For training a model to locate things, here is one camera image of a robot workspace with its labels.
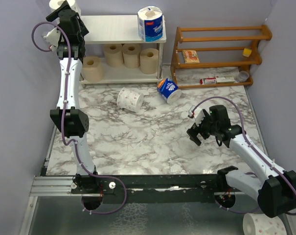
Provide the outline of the white red-dotted roll front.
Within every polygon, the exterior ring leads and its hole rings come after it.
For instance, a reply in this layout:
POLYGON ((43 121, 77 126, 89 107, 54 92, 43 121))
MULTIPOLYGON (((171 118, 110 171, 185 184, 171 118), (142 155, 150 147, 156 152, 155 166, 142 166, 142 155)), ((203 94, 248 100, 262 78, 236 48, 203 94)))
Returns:
POLYGON ((62 6, 69 6, 70 9, 76 11, 76 1, 75 0, 50 0, 49 8, 51 11, 56 11, 60 9, 62 6))

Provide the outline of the brown paper roll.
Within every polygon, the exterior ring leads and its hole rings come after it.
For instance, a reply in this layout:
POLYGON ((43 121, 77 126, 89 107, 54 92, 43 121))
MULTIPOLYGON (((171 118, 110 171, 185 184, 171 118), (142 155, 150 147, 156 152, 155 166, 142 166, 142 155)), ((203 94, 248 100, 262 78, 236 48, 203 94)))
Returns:
POLYGON ((147 48, 140 52, 140 70, 144 74, 154 74, 158 71, 159 51, 147 48))
POLYGON ((135 69, 140 66, 140 44, 124 44, 122 53, 125 67, 135 69))
POLYGON ((106 63, 111 67, 119 67, 124 63, 122 44, 105 44, 104 56, 106 63))
POLYGON ((97 83, 104 78, 101 59, 97 56, 86 56, 83 60, 82 76, 90 83, 97 83))

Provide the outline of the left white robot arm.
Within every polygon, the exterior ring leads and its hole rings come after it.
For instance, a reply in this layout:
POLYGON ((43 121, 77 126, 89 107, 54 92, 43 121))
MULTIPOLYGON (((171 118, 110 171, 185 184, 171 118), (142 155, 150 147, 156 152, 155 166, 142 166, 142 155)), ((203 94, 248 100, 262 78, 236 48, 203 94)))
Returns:
POLYGON ((85 39, 88 30, 79 14, 65 1, 50 15, 48 22, 59 19, 57 29, 61 32, 56 49, 60 68, 61 86, 59 100, 50 117, 61 132, 63 144, 71 146, 76 161, 76 180, 83 180, 82 187, 88 193, 99 189, 96 167, 91 159, 87 144, 89 117, 80 109, 79 80, 85 57, 85 39))

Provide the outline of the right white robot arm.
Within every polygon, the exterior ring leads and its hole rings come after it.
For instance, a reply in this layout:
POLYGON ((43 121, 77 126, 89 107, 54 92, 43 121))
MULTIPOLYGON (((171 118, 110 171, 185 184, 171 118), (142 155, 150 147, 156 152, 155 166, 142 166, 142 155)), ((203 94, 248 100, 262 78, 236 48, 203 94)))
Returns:
POLYGON ((216 186, 220 191, 235 188, 254 199, 268 217, 289 213, 296 209, 296 172, 286 171, 275 164, 248 137, 243 125, 233 125, 225 106, 211 106, 196 115, 195 107, 189 112, 194 124, 187 130, 189 138, 201 145, 198 138, 214 137, 219 146, 225 145, 235 152, 256 175, 251 177, 237 167, 218 171, 216 186))

